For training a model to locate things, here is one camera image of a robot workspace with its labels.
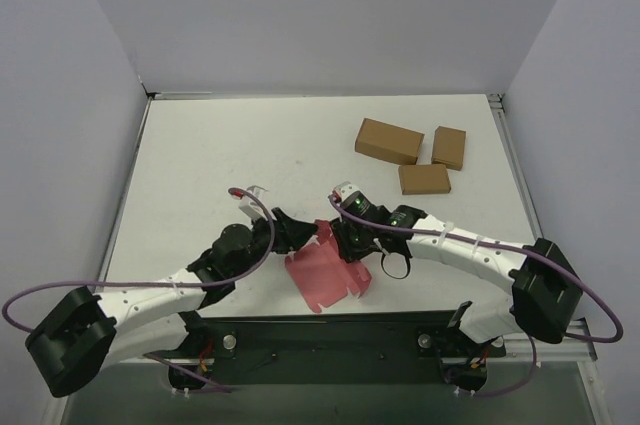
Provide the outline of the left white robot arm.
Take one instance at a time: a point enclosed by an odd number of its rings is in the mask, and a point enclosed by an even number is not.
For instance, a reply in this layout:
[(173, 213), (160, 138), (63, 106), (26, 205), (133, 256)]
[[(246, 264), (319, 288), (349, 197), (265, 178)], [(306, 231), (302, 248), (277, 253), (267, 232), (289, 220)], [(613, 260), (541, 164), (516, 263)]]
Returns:
[(231, 294), (269, 254), (296, 252), (318, 231), (279, 208), (272, 213), (251, 226), (226, 226), (197, 260), (166, 278), (121, 291), (69, 291), (25, 342), (51, 394), (77, 392), (109, 362), (154, 351), (199, 353), (205, 332), (192, 323), (198, 311)]

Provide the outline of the pink cardboard box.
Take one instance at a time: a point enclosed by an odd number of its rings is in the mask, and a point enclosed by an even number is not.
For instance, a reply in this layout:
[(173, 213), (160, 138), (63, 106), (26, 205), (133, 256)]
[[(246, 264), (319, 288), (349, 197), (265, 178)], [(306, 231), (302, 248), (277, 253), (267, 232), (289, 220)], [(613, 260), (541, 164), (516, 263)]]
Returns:
[(348, 295), (361, 298), (372, 275), (360, 261), (347, 263), (326, 220), (316, 220), (317, 231), (299, 251), (285, 258), (285, 269), (308, 308), (315, 314)]

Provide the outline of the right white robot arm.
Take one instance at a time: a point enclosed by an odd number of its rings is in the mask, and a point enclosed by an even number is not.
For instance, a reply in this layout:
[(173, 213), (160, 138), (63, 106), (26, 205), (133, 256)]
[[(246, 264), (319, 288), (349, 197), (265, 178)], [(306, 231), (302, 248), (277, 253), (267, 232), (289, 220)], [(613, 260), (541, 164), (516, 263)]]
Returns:
[(355, 185), (334, 188), (329, 201), (338, 212), (331, 229), (347, 262), (378, 253), (405, 262), (431, 260), (488, 282), (503, 296), (465, 302), (451, 327), (481, 344), (511, 333), (526, 333), (550, 344), (567, 333), (583, 294), (577, 276), (558, 247), (539, 239), (532, 245), (473, 234), (423, 210), (373, 204)]

